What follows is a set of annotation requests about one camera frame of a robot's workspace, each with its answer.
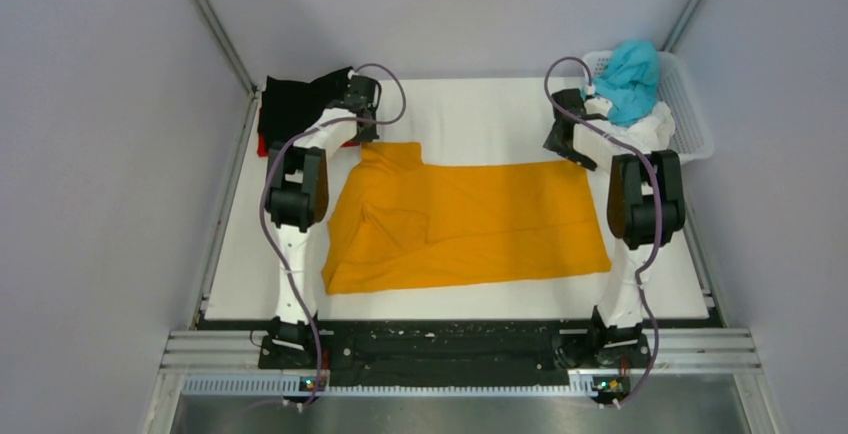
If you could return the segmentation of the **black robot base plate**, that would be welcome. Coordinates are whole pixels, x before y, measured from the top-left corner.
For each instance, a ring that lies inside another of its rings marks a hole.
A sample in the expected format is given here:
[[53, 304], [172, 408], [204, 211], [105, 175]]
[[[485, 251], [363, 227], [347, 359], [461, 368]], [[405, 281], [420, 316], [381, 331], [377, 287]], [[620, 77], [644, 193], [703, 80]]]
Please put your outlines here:
[[578, 368], [625, 374], [650, 357], [609, 366], [581, 361], [590, 321], [329, 321], [319, 322], [316, 363], [332, 387], [500, 388], [565, 386]]

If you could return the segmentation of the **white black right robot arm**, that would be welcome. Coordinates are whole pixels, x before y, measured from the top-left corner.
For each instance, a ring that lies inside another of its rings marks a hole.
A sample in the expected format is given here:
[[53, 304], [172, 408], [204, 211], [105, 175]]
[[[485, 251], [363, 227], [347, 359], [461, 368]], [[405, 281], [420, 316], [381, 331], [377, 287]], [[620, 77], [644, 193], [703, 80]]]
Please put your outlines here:
[[671, 149], [649, 150], [604, 133], [604, 116], [588, 112], [577, 88], [547, 98], [554, 123], [544, 148], [609, 177], [606, 219], [615, 250], [580, 359], [612, 366], [646, 357], [643, 324], [654, 317], [646, 305], [646, 272], [686, 221], [680, 157]]

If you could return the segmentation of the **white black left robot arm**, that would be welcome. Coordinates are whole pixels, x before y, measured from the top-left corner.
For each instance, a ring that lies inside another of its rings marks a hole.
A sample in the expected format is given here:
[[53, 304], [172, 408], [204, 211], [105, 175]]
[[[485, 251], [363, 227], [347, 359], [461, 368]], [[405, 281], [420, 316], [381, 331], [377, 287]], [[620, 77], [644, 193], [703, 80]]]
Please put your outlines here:
[[310, 82], [266, 80], [257, 128], [257, 152], [267, 160], [260, 223], [283, 258], [264, 367], [306, 368], [319, 358], [317, 308], [305, 285], [318, 271], [310, 241], [328, 212], [329, 161], [344, 147], [377, 139], [380, 95], [379, 81], [352, 68]]

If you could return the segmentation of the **yellow t shirt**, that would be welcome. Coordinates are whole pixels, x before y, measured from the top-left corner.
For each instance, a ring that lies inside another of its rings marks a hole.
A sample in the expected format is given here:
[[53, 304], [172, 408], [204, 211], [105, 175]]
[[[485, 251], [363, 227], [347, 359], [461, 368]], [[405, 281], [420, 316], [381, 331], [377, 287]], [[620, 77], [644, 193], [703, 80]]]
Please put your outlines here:
[[365, 146], [328, 222], [330, 294], [606, 272], [584, 169], [566, 161], [438, 166], [417, 143]]

